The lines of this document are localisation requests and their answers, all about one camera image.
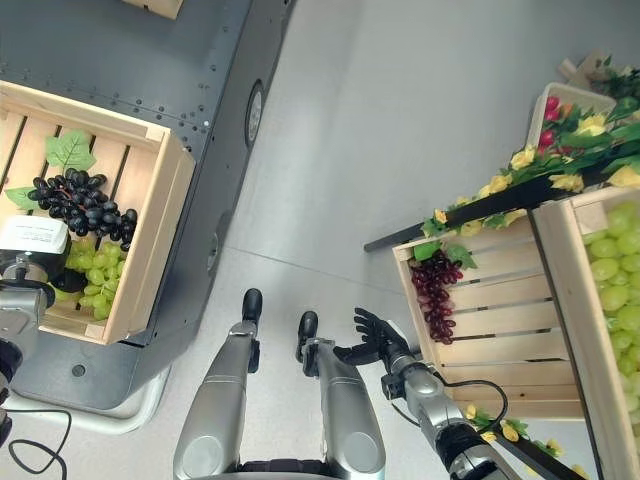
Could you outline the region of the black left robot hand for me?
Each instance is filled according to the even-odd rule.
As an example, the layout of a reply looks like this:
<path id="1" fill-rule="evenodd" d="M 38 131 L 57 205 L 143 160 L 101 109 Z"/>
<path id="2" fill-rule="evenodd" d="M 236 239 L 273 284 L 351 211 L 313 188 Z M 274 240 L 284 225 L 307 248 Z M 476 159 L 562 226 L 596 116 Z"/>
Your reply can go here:
<path id="1" fill-rule="evenodd" d="M 72 240 L 57 219 L 8 217 L 1 226 L 1 280 L 18 286 L 48 284 L 66 293 L 83 290 L 88 280 L 66 263 Z"/>

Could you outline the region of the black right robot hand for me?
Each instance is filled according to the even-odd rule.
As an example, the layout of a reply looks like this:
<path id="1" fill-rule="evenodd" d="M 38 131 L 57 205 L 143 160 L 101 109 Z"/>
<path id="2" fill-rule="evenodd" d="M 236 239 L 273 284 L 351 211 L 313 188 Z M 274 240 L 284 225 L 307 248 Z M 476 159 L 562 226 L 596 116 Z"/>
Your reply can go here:
<path id="1" fill-rule="evenodd" d="M 387 321 L 361 308 L 354 308 L 355 330 L 361 335 L 361 343 L 352 347 L 335 346 L 333 353 L 342 362 L 360 366 L 382 361 L 387 373 L 391 373 L 395 355 L 409 355 L 407 341 Z"/>

